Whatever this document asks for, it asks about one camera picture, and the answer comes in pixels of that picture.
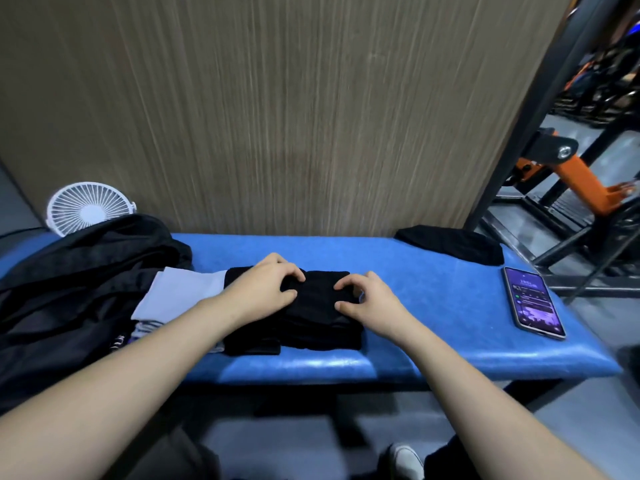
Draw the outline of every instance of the person's left hand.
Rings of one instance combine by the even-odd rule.
[[[280,291],[282,280],[288,275],[295,276],[300,282],[305,280],[298,266],[271,253],[220,293],[219,297],[228,302],[234,315],[237,313],[238,328],[265,318],[295,300],[296,290]]]

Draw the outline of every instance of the blue vinyl cushion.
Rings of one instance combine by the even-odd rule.
[[[513,323],[500,267],[482,266],[388,238],[174,234],[193,250],[196,271],[251,266],[270,252],[308,270],[373,270],[418,320],[493,380],[589,378],[621,372],[602,343],[552,293],[567,339],[556,341]],[[57,239],[43,234],[0,258],[0,276]],[[505,265],[530,270],[503,246]],[[411,359],[370,331],[361,351],[283,347],[277,356],[206,355],[187,382],[319,384],[422,383]]]

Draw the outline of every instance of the folded black cloth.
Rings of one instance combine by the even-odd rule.
[[[249,267],[233,267],[225,275],[225,288]],[[347,271],[303,271],[306,280],[300,283],[287,276],[281,291],[295,289],[298,296],[270,317],[250,323],[225,339],[228,355],[277,355],[280,346],[311,350],[362,348],[361,323],[335,309],[336,301],[357,303],[353,287],[333,289]]]
[[[486,266],[504,264],[502,248],[497,241],[462,229],[417,225],[400,229],[396,239],[428,251],[448,254],[464,261]]]
[[[109,353],[165,266],[191,249],[135,214],[53,242],[0,280],[0,413]]]

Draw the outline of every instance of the wood grain panel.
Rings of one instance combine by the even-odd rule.
[[[0,0],[0,157],[183,232],[462,226],[570,0]]]

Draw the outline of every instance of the portable fan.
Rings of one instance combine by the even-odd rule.
[[[47,205],[47,225],[60,236],[114,217],[133,214],[136,204],[110,185],[78,182],[67,185]]]

